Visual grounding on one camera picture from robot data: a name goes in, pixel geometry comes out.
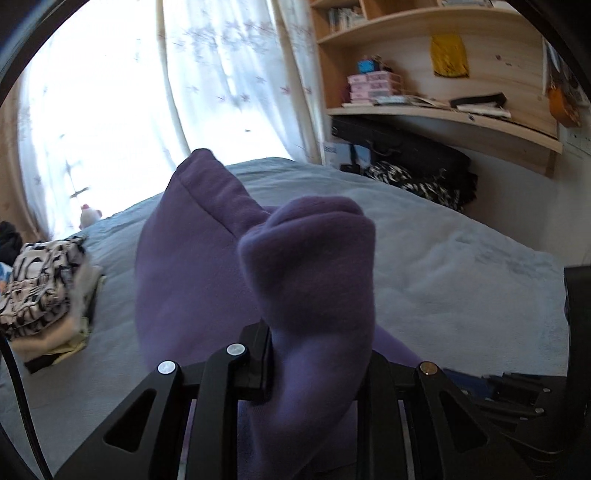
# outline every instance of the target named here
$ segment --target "folded clothes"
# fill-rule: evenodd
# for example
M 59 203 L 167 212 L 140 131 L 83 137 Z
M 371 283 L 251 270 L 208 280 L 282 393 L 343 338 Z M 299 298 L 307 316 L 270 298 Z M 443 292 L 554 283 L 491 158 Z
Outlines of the folded clothes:
M 10 342 L 12 350 L 23 362 L 46 355 L 60 345 L 70 342 L 80 332 L 87 330 L 87 325 L 82 319 L 101 272 L 100 267 L 91 265 L 90 259 L 85 259 L 74 274 L 68 313 L 35 335 L 15 338 Z
M 79 322 L 80 329 L 67 342 L 60 346 L 49 350 L 37 358 L 29 360 L 25 363 L 25 367 L 30 373 L 35 373 L 45 367 L 56 365 L 75 353 L 84 349 L 88 345 L 88 337 L 90 336 L 89 319 L 82 317 Z
M 72 275 L 85 258 L 85 236 L 26 244 L 0 295 L 0 328 L 6 337 L 34 335 L 70 310 Z

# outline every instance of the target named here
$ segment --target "wooden shelf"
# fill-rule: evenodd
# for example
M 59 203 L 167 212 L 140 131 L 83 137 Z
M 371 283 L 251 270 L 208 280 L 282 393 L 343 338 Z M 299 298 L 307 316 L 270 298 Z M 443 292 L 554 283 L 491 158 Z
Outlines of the wooden shelf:
M 330 1 L 332 0 L 318 0 L 315 3 Z M 493 38 L 507 38 L 510 35 L 514 41 L 540 45 L 539 33 L 522 15 L 511 10 L 486 7 L 431 7 L 406 10 L 324 36 L 318 40 L 318 44 L 359 46 L 444 33 Z
M 315 0 L 310 6 L 312 8 L 347 8 L 359 5 L 359 0 Z
M 330 108 L 329 115 L 381 115 L 399 125 L 455 147 L 501 157 L 551 177 L 562 143 L 527 127 L 480 115 L 419 106 L 350 106 Z

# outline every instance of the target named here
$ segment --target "sheer curtain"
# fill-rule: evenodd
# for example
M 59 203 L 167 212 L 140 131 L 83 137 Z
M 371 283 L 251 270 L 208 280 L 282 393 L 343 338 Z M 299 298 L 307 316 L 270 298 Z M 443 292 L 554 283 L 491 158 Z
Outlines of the sheer curtain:
M 320 162 L 304 0 L 90 0 L 22 79 L 27 200 L 47 236 L 164 190 L 191 150 Z

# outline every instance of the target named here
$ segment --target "pink box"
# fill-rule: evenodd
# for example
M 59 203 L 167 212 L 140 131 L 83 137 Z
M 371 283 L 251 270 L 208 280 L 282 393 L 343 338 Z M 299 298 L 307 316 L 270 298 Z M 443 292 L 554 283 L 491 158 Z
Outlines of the pink box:
M 376 82 L 377 80 L 389 80 L 390 82 L 402 83 L 400 75 L 396 75 L 392 72 L 369 72 L 366 73 L 367 82 Z
M 363 92 L 351 92 L 351 100 L 371 99 L 376 97 L 385 97 L 389 95 L 399 95 L 400 89 L 396 88 L 382 88 L 364 90 Z
M 347 77 L 347 80 L 349 81 L 349 83 L 351 85 L 353 85 L 354 83 L 363 83 L 363 82 L 367 82 L 368 78 L 365 76 L 364 73 L 360 73 L 359 75 L 350 75 Z
M 401 85 L 399 83 L 390 82 L 389 80 L 378 80 L 376 82 L 354 83 L 351 85 L 352 92 L 365 92 L 367 90 L 382 90 L 382 89 L 398 89 Z
M 369 98 L 387 97 L 390 95 L 400 95 L 401 91 L 398 89 L 382 89 L 382 90 L 369 90 Z

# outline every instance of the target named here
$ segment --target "stuffed toy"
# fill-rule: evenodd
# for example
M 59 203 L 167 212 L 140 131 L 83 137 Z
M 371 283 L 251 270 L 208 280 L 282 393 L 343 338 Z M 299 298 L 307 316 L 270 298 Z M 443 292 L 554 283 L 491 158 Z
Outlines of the stuffed toy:
M 80 214 L 80 230 L 98 222 L 103 216 L 103 212 L 90 208 L 87 203 L 80 208 L 82 210 Z

